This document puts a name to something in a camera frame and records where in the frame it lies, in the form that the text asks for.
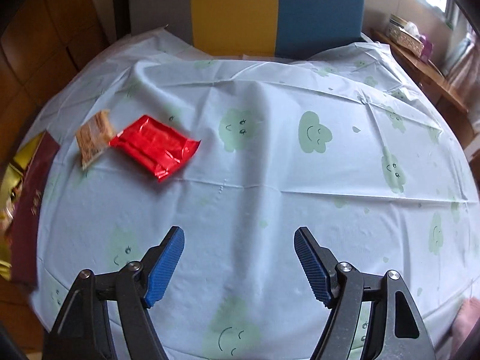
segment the wall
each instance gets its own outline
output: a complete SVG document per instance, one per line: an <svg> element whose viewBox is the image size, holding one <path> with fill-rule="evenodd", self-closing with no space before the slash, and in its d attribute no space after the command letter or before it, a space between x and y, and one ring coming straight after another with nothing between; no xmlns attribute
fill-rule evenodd
<svg viewBox="0 0 480 360"><path fill-rule="evenodd" d="M363 32L370 28L383 31L390 15L413 21L433 43L432 62L440 66L445 58L452 37L452 30L435 10L419 0L365 0Z"/></svg>

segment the blue panel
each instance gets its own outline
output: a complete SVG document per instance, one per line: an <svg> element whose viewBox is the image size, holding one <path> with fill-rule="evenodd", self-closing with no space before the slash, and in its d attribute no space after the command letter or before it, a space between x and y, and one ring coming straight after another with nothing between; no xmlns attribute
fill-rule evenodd
<svg viewBox="0 0 480 360"><path fill-rule="evenodd" d="M300 264L305 271L310 287L317 300L323 302L326 307L332 305L332 289L330 287L330 277L318 256L311 249L307 240L300 230L295 232L293 245L297 253Z"/></svg>
<svg viewBox="0 0 480 360"><path fill-rule="evenodd" d="M155 302L163 298L184 246L185 235L183 230L178 228L148 276L147 292L143 297L148 307L152 307Z"/></svg>
<svg viewBox="0 0 480 360"><path fill-rule="evenodd" d="M278 0L275 55L307 59L361 40L364 0Z"/></svg>

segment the cracker package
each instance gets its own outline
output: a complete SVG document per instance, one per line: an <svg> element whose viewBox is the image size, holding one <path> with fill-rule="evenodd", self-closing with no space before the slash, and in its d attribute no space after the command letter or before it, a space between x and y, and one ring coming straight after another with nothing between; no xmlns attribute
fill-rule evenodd
<svg viewBox="0 0 480 360"><path fill-rule="evenodd" d="M82 169L97 159L109 146L115 131L109 121L109 110L102 110L93 115L75 133L82 155Z"/></svg>

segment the yellow panel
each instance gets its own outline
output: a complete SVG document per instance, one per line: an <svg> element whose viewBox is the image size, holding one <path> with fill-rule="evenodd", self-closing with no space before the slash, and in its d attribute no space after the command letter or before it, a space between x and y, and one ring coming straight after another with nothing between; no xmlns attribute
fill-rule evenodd
<svg viewBox="0 0 480 360"><path fill-rule="evenodd" d="M44 132L41 132L33 137L15 153L13 160L16 162L16 164L22 167L22 169L18 169L19 171L24 171L27 169L27 165L30 163L30 161L32 161L32 158L37 151L37 147L43 138L43 134Z"/></svg>
<svg viewBox="0 0 480 360"><path fill-rule="evenodd" d="M212 55L273 56L278 0L190 0L194 46Z"/></svg>

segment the curtain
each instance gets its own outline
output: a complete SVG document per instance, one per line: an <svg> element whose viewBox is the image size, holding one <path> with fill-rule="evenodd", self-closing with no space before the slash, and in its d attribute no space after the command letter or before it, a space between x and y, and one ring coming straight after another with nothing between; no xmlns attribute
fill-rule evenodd
<svg viewBox="0 0 480 360"><path fill-rule="evenodd" d="M480 133L480 42L468 25L466 37L446 61L446 79L463 99L469 109L469 120L476 133Z"/></svg>

